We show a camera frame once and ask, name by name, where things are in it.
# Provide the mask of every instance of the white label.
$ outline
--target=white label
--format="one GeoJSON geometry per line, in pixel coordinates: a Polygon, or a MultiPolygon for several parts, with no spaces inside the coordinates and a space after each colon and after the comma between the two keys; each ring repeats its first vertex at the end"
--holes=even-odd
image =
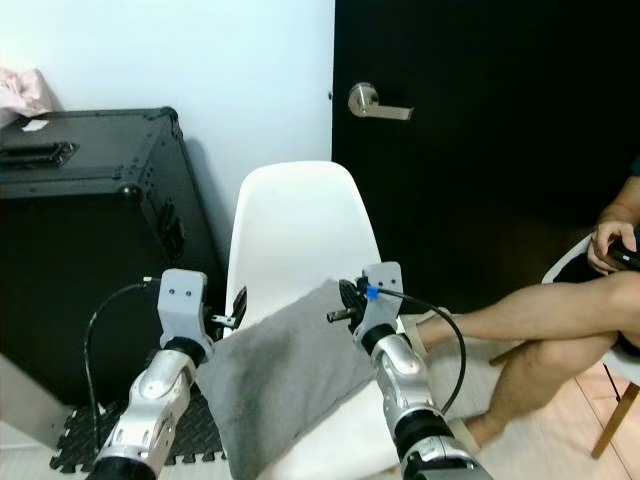
{"type": "Polygon", "coordinates": [[[49,120],[31,120],[24,127],[22,127],[22,131],[37,132],[38,130],[42,130],[47,123],[49,123],[49,120]]]}

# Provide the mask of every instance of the black door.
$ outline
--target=black door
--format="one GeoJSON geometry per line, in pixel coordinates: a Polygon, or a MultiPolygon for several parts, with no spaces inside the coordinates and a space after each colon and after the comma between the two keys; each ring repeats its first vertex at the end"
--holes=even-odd
{"type": "Polygon", "coordinates": [[[589,231],[640,151],[635,3],[337,0],[333,160],[407,293],[484,306],[589,231]]]}

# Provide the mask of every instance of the pink cloth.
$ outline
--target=pink cloth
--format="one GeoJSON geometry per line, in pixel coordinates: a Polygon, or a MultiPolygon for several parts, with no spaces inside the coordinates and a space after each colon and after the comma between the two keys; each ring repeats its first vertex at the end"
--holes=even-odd
{"type": "Polygon", "coordinates": [[[51,111],[51,99],[44,78],[36,69],[16,73],[0,67],[0,109],[26,117],[51,111]]]}

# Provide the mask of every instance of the bare leg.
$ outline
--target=bare leg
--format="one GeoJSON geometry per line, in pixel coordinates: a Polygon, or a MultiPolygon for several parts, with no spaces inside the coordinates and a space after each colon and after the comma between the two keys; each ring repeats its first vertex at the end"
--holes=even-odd
{"type": "MultiPolygon", "coordinates": [[[[570,339],[622,330],[640,336],[640,274],[619,272],[585,283],[534,285],[456,319],[463,335],[487,340],[570,339]]],[[[418,326],[433,348],[453,338],[434,318],[418,326]]]]}
{"type": "Polygon", "coordinates": [[[532,342],[507,362],[489,410],[467,420],[481,447],[502,433],[513,419],[546,405],[568,379],[596,363],[616,341],[617,332],[571,340],[532,342]]]}

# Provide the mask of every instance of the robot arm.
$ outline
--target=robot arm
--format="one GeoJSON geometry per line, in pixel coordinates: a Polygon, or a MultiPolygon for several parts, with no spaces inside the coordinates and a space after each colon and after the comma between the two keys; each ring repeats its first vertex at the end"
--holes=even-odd
{"type": "MultiPolygon", "coordinates": [[[[175,439],[176,426],[189,406],[190,389],[201,363],[211,360],[206,334],[203,273],[164,272],[158,297],[163,334],[160,350],[133,382],[129,405],[100,450],[87,480],[156,480],[175,439]]],[[[246,308],[246,291],[232,317],[216,317],[237,328],[246,308]]]]}
{"type": "Polygon", "coordinates": [[[427,368],[408,341],[396,334],[401,299],[378,288],[402,292],[395,262],[364,270],[357,286],[340,282],[346,310],[328,315],[330,322],[350,318],[354,343],[371,358],[384,398],[384,415],[405,480],[491,480],[458,442],[436,407],[427,368]]]}

